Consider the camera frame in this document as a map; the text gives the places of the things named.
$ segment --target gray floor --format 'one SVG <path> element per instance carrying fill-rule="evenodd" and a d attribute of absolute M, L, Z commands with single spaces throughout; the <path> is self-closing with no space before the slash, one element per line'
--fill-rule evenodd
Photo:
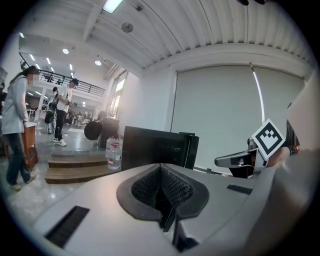
<path fill-rule="evenodd" d="M 19 192 L 15 192 L 9 187 L 6 181 L 8 160 L 5 157 L 0 158 L 0 184 L 3 193 L 17 217 L 27 225 L 32 225 L 44 210 L 82 185 L 82 183 L 63 185 L 46 183 L 44 178 L 48 169 L 48 159 L 53 151 L 89 151 L 90 154 L 104 154 L 97 147 L 97 142 L 94 143 L 86 139 L 82 132 L 69 131 L 69 129 L 80 128 L 74 125 L 64 125 L 63 133 L 67 134 L 64 141 L 67 146 L 62 147 L 53 142 L 53 134 L 47 134 L 45 124 L 43 122 L 39 124 L 35 135 L 38 163 L 32 170 L 32 173 L 37 174 L 37 177 L 30 184 L 24 184 L 19 174 L 18 183 L 22 185 Z"/>

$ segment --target black monitor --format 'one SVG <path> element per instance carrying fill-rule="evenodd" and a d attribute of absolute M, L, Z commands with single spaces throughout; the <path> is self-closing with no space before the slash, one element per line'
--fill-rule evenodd
<path fill-rule="evenodd" d="M 199 137 L 194 133 L 173 133 L 126 126 L 121 170 L 166 163 L 193 169 Z"/>

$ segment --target black slot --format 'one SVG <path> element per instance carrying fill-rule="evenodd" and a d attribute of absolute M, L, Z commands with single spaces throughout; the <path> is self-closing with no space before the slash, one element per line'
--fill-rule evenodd
<path fill-rule="evenodd" d="M 45 236 L 50 242 L 63 248 L 77 227 L 88 214 L 89 209 L 80 206 L 73 207 Z"/>
<path fill-rule="evenodd" d="M 226 188 L 229 190 L 233 190 L 233 191 L 247 194 L 247 195 L 250 195 L 252 192 L 252 188 L 248 188 L 248 187 L 244 187 L 244 186 L 237 186 L 237 185 L 233 185 L 233 184 L 228 185 Z"/>

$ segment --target woman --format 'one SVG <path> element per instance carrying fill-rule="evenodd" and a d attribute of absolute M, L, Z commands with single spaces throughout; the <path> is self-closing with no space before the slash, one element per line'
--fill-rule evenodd
<path fill-rule="evenodd" d="M 35 66 L 30 66 L 17 74 L 10 82 L 2 110 L 2 134 L 13 152 L 10 156 L 6 180 L 15 191 L 21 190 L 21 185 L 17 183 L 19 170 L 26 184 L 36 178 L 36 175 L 30 174 L 25 169 L 21 133 L 24 132 L 24 126 L 28 121 L 25 102 L 27 83 L 33 85 L 37 77 L 38 70 Z"/>

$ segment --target railing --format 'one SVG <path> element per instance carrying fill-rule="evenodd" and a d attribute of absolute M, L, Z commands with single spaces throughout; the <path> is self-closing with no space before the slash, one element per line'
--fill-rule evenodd
<path fill-rule="evenodd" d="M 46 70 L 39 70 L 39 81 L 49 82 L 56 85 L 67 86 L 72 80 L 71 77 L 49 72 Z M 105 89 L 102 89 L 98 86 L 92 85 L 87 82 L 79 81 L 78 86 L 75 88 L 76 91 L 86 92 L 88 94 L 93 94 L 96 96 L 102 97 Z"/>

